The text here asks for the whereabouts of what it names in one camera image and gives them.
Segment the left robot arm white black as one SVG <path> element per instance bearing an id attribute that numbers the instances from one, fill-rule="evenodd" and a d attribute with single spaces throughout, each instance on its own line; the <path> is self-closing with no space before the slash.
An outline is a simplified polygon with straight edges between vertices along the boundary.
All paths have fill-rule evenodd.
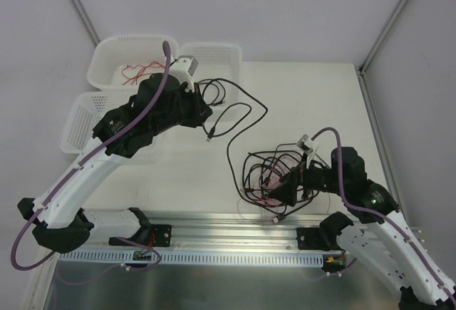
<path id="1" fill-rule="evenodd" d="M 112 172 L 161 133 L 178 125 L 204 124 L 212 109 L 198 90 L 187 87 L 164 73 L 143 80 L 126 104 L 109 110 L 95 125 L 83 152 L 49 192 L 18 203 L 40 246 L 69 253 L 88 243 L 149 244 L 153 225 L 139 208 L 85 210 L 83 204 Z"/>

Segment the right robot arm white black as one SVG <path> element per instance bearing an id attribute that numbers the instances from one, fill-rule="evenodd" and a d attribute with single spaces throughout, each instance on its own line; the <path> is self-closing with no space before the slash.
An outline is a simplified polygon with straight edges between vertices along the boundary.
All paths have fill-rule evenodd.
<path id="1" fill-rule="evenodd" d="M 347 215 L 334 212 L 317 228 L 297 230 L 300 248 L 349 252 L 400 297 L 400 309 L 455 308 L 455 282 L 430 258 L 389 191 L 368 179 L 365 162 L 354 148 L 334 149 L 330 167 L 301 161 L 268 196 L 294 206 L 299 188 L 305 195 L 316 191 L 340 196 L 381 243 L 370 242 Z"/>

